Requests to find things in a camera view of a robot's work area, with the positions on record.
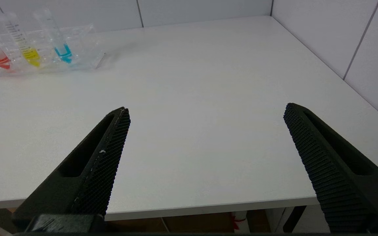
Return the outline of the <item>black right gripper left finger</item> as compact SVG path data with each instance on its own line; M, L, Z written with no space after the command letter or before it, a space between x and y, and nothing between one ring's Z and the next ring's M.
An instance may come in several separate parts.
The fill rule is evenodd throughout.
M103 228L130 123L127 108L108 113L12 214L17 229Z

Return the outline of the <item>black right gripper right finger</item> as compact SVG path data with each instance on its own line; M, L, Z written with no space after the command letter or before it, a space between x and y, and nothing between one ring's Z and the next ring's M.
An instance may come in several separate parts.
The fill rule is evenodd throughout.
M309 109L284 121L331 232L378 232L378 166Z

